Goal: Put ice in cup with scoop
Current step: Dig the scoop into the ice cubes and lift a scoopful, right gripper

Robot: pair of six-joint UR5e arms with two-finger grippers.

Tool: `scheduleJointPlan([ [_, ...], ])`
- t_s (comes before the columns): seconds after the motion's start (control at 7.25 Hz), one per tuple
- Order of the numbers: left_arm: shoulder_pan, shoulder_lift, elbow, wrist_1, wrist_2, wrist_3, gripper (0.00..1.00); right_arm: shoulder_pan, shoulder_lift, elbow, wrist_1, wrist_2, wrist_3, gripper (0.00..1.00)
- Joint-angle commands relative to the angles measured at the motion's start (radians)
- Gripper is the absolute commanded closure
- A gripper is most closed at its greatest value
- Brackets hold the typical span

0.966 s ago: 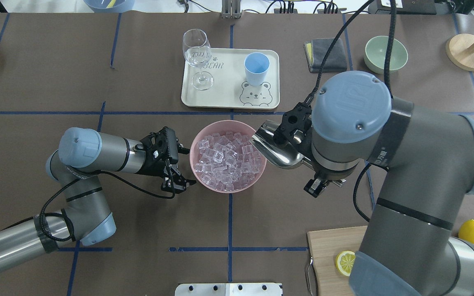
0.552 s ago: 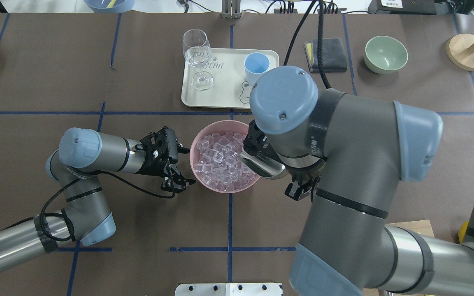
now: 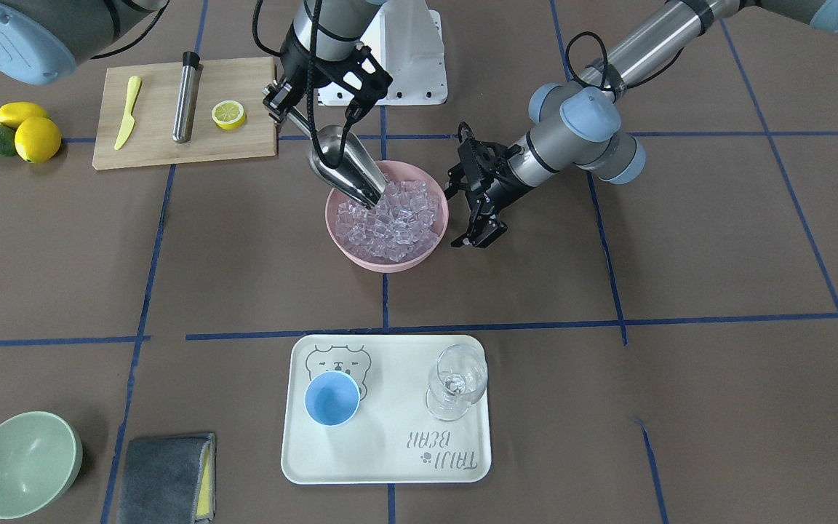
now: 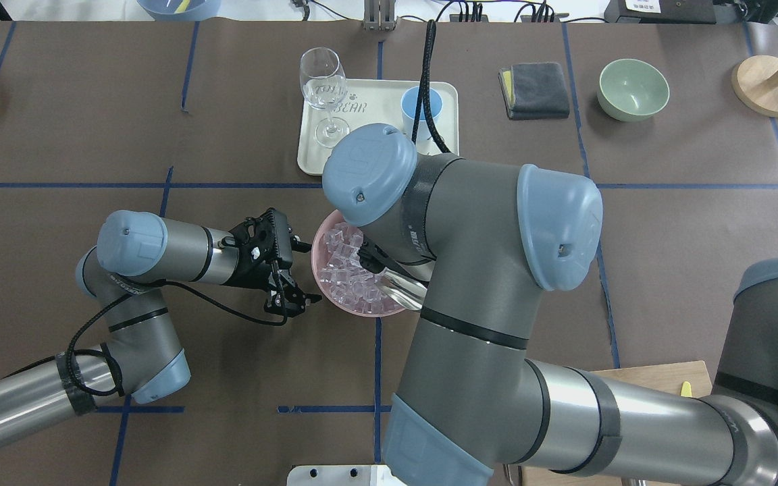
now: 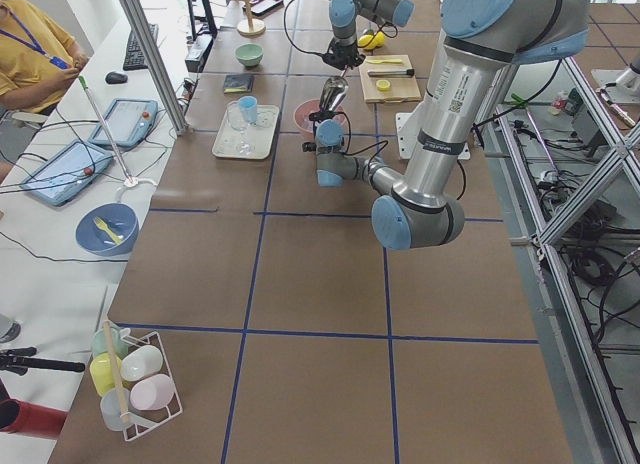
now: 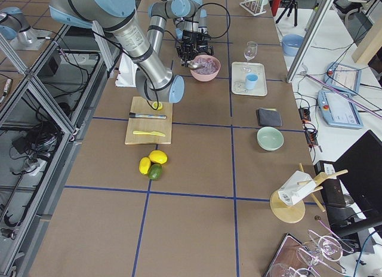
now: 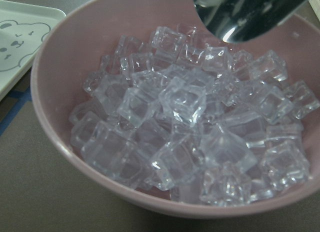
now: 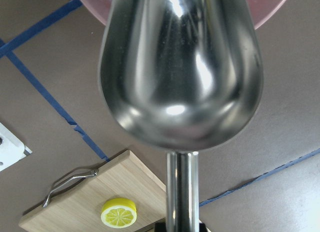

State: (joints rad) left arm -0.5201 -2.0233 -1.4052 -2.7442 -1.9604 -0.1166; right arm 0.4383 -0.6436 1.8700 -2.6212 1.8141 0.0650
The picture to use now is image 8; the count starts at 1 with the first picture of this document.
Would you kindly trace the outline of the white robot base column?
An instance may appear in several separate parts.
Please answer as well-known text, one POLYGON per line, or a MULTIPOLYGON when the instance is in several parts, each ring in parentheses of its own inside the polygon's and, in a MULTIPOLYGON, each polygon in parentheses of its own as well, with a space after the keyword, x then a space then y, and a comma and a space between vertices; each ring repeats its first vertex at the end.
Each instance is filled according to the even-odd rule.
POLYGON ((7 169, 32 151, 2 123, 0 124, 0 171, 7 169))

